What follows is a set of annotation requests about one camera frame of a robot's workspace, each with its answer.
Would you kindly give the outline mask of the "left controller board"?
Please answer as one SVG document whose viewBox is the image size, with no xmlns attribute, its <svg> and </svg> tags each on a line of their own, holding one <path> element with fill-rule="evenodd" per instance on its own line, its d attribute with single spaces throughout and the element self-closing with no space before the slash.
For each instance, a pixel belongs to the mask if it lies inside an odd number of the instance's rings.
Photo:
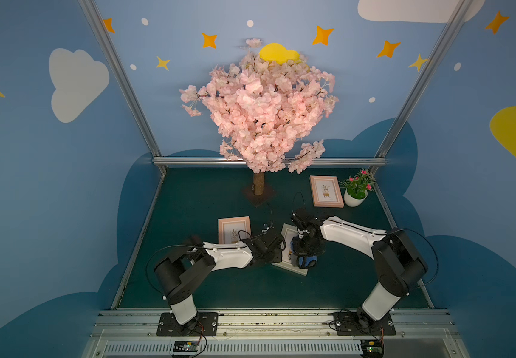
<svg viewBox="0 0 516 358">
<path fill-rule="evenodd" d="M 195 341 L 177 340 L 173 343 L 171 354 L 173 356 L 194 356 L 199 352 L 199 345 L 200 343 Z"/>
</svg>

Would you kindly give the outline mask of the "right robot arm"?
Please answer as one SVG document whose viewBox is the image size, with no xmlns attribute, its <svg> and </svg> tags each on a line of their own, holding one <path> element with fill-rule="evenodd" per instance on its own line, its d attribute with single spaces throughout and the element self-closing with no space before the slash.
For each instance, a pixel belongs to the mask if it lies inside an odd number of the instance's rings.
<svg viewBox="0 0 516 358">
<path fill-rule="evenodd" d="M 374 261 L 378 283 L 356 311 L 360 325 L 381 322 L 428 271 L 426 261 L 403 229 L 366 228 L 338 216 L 316 217 L 303 208 L 292 213 L 292 222 L 297 227 L 292 254 L 299 268 L 315 266 L 327 242 L 347 246 Z"/>
</svg>

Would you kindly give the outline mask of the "right controller board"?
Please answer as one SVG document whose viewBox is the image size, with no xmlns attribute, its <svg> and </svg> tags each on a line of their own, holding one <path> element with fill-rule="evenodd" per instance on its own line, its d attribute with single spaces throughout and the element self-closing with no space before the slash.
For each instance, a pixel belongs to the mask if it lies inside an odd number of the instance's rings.
<svg viewBox="0 0 516 358">
<path fill-rule="evenodd" d="M 383 358 L 385 348 L 383 342 L 379 340 L 361 341 L 362 358 Z"/>
</svg>

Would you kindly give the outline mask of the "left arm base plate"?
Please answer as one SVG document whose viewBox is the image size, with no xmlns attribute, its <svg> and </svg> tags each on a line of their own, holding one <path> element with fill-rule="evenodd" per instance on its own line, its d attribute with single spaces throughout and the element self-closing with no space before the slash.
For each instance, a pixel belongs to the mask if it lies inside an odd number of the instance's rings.
<svg viewBox="0 0 516 358">
<path fill-rule="evenodd" d="M 197 313 L 192 319 L 181 325 L 174 313 L 162 313 L 156 335 L 158 337 L 193 337 L 203 334 L 215 337 L 218 329 L 219 315 L 215 312 Z"/>
</svg>

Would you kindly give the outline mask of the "controller board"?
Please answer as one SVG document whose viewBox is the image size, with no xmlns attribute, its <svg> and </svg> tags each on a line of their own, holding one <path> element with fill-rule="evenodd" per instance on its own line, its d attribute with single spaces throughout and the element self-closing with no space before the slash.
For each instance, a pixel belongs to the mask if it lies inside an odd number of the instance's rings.
<svg viewBox="0 0 516 358">
<path fill-rule="evenodd" d="M 171 354 L 173 356 L 194 356 L 199 352 L 199 345 L 200 343 L 195 341 L 177 340 L 173 343 Z"/>
<path fill-rule="evenodd" d="M 362 358 L 383 358 L 385 348 L 383 342 L 379 340 L 361 341 Z"/>
</svg>

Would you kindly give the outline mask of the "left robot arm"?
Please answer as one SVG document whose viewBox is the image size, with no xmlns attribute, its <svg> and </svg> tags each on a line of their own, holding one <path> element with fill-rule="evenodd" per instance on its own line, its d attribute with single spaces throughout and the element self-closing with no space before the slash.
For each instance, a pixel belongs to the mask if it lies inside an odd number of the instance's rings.
<svg viewBox="0 0 516 358">
<path fill-rule="evenodd" d="M 195 321 L 198 309 L 193 294 L 213 271 L 245 269 L 282 261 L 286 248 L 280 234 L 267 231 L 252 237 L 242 231 L 237 243 L 213 244 L 189 237 L 174 246 L 155 266 L 154 274 L 175 322 L 182 328 Z"/>
</svg>

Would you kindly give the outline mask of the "blue and grey cloth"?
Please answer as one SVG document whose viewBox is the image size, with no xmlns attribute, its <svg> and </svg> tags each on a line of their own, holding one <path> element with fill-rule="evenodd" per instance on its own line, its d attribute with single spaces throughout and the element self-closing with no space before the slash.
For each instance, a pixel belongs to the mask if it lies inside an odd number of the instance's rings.
<svg viewBox="0 0 516 358">
<path fill-rule="evenodd" d="M 317 256 L 298 256 L 291 253 L 291 263 L 299 269 L 310 269 L 317 265 Z"/>
</svg>

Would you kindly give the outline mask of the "green picture frame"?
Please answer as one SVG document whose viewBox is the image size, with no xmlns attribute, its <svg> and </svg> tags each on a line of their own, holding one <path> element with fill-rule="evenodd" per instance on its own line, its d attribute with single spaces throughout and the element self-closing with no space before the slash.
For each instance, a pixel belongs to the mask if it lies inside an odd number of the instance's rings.
<svg viewBox="0 0 516 358">
<path fill-rule="evenodd" d="M 286 247 L 282 252 L 282 260 L 278 263 L 272 263 L 273 266 L 282 268 L 284 270 L 307 276 L 308 269 L 300 268 L 297 264 L 297 258 L 294 256 L 292 251 L 292 240 L 298 236 L 298 231 L 295 226 L 284 224 L 281 234 L 285 240 Z"/>
</svg>

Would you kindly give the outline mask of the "aluminium front rail assembly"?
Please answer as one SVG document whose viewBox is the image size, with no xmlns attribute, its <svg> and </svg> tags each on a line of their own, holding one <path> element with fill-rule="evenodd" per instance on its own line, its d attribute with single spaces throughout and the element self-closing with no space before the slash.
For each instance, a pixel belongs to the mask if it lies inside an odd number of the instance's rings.
<svg viewBox="0 0 516 358">
<path fill-rule="evenodd" d="M 383 357 L 468 357 L 445 310 L 395 309 L 396 335 L 339 336 L 329 326 L 338 309 L 218 310 L 215 337 L 158 337 L 163 310 L 99 313 L 83 357 L 361 357 L 362 340 L 383 342 Z M 174 341 L 199 342 L 194 356 L 173 356 Z"/>
</svg>

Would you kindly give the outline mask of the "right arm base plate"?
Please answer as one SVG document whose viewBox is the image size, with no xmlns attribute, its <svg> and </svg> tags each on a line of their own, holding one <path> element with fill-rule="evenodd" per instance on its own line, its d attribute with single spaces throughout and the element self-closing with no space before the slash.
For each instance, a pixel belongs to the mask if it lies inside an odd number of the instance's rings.
<svg viewBox="0 0 516 358">
<path fill-rule="evenodd" d="M 396 335 L 396 328 L 390 313 L 378 321 L 371 319 L 365 313 L 359 315 L 350 310 L 340 310 L 332 314 L 333 319 L 329 326 L 334 329 L 339 336 L 384 336 L 392 337 Z"/>
</svg>

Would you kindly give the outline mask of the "pink blossom artificial tree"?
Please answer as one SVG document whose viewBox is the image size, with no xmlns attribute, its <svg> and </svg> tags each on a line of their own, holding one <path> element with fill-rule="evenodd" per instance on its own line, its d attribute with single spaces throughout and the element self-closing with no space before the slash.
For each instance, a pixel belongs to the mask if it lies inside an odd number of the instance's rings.
<svg viewBox="0 0 516 358">
<path fill-rule="evenodd" d="M 183 109 L 200 116 L 202 104 L 223 137 L 220 154 L 228 161 L 243 160 L 253 172 L 244 194 L 256 206 L 274 191 L 265 183 L 267 172 L 287 169 L 300 174 L 325 151 L 323 141 L 304 143 L 291 160 L 287 153 L 329 116 L 338 98 L 332 94 L 335 76 L 310 67 L 304 55 L 278 43 L 246 41 L 247 54 L 239 64 L 216 67 L 210 82 L 180 92 Z"/>
</svg>

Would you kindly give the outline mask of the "white pot with flowers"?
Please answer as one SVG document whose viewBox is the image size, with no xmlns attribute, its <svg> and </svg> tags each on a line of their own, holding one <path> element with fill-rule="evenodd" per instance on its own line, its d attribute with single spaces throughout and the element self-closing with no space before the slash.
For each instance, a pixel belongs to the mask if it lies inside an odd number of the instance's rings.
<svg viewBox="0 0 516 358">
<path fill-rule="evenodd" d="M 344 189 L 344 203 L 348 207 L 358 207 L 375 188 L 375 180 L 368 169 L 361 169 L 353 177 L 342 180 L 340 187 Z"/>
</svg>

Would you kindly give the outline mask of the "pink picture frame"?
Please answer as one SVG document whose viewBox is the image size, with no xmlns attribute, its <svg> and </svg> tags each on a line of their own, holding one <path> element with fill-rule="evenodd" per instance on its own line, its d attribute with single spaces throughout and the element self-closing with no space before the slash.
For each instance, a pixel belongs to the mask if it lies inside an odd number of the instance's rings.
<svg viewBox="0 0 516 358">
<path fill-rule="evenodd" d="M 219 219 L 219 244 L 233 244 L 251 237 L 249 216 Z"/>
<path fill-rule="evenodd" d="M 310 184 L 315 207 L 344 207 L 343 195 L 337 177 L 311 175 Z"/>
</svg>

